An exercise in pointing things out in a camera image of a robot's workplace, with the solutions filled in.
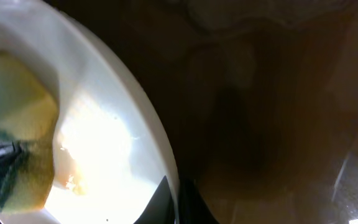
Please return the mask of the cream white plate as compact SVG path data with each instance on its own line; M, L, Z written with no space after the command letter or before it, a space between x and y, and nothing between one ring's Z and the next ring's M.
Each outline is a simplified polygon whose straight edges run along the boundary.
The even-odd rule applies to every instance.
M108 46L43 1L0 1L0 52L31 69L58 105L45 205L0 213L1 222L134 223L166 176L178 223L178 172L166 132Z

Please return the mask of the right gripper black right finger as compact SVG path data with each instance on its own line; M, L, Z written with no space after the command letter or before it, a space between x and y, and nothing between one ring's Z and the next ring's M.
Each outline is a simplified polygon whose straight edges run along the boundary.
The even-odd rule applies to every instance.
M181 224L219 224L191 180L180 181L178 210Z

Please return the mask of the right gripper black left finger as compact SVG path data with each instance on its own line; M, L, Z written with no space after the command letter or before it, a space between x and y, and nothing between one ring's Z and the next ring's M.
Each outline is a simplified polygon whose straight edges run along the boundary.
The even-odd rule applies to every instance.
M174 205L166 176L134 224L175 224Z

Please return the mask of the yellow green sponge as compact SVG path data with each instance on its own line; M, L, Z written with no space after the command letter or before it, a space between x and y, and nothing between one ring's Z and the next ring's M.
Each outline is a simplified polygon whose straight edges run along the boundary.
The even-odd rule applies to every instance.
M44 207L54 179L53 133L58 105L32 70L0 52L0 141L22 148L14 161L0 165L0 213Z

